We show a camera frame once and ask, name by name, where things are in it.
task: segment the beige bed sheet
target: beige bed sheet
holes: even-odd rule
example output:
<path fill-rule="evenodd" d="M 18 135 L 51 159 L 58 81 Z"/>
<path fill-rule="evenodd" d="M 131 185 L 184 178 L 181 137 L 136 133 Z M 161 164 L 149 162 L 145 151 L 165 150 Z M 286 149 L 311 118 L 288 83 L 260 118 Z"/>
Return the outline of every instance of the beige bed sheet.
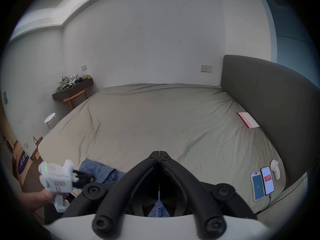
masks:
<path fill-rule="evenodd" d="M 76 169 L 85 158 L 127 172 L 152 151 L 166 151 L 198 180 L 228 183 L 258 212 L 250 174 L 279 161 L 272 200 L 286 185 L 284 166 L 260 128 L 248 129 L 244 109 L 214 86 L 139 84 L 106 88 L 65 116 L 40 143 L 45 161 Z"/>

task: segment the white stool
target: white stool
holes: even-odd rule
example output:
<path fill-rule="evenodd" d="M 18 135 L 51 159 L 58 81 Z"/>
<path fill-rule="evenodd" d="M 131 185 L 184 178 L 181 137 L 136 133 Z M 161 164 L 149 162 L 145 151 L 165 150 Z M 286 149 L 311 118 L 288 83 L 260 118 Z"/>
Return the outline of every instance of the white stool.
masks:
<path fill-rule="evenodd" d="M 50 116 L 48 116 L 44 123 L 47 125 L 48 129 L 49 129 L 49 132 L 52 130 L 50 129 L 49 125 L 48 125 L 48 122 L 52 119 L 52 118 L 56 118 L 57 119 L 57 122 L 59 122 L 58 118 L 56 117 L 56 113 L 52 113 Z"/>

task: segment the headboard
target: headboard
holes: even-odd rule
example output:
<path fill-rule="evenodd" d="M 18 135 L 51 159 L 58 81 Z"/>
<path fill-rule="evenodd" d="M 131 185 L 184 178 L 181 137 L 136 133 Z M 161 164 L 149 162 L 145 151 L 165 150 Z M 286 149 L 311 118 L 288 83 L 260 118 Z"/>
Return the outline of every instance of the headboard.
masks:
<path fill-rule="evenodd" d="M 287 67 L 238 55 L 224 56 L 221 87 L 260 125 L 291 186 L 320 153 L 320 90 Z"/>

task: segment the phone case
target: phone case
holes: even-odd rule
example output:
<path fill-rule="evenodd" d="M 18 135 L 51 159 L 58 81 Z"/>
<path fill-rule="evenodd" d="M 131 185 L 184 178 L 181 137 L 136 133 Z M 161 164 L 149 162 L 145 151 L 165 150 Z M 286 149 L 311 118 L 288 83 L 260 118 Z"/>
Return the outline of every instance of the phone case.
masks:
<path fill-rule="evenodd" d="M 262 184 L 263 184 L 263 179 L 262 179 L 262 173 L 260 171 L 255 171 L 255 172 L 252 172 L 250 173 L 250 178 L 251 178 L 251 185 L 252 185 L 252 193 L 253 193 L 253 200 L 254 202 L 257 202 L 259 200 L 261 200 L 262 198 L 264 198 L 265 196 L 265 191 L 264 191 L 264 186 L 263 186 L 263 197 L 259 198 L 258 200 L 255 200 L 255 194 L 254 194 L 254 180 L 252 179 L 252 174 L 255 174 L 255 173 L 260 173 L 260 177 L 261 177 L 261 181 L 262 181 Z"/>

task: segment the purple sign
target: purple sign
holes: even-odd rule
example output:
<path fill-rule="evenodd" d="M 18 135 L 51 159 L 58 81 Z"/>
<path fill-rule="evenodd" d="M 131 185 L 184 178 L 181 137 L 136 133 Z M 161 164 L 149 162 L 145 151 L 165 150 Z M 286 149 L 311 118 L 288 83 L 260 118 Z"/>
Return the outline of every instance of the purple sign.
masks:
<path fill-rule="evenodd" d="M 19 159 L 18 163 L 18 173 L 22 174 L 24 169 L 26 168 L 27 162 L 29 160 L 29 157 L 27 156 L 26 152 L 22 152 L 21 157 Z"/>

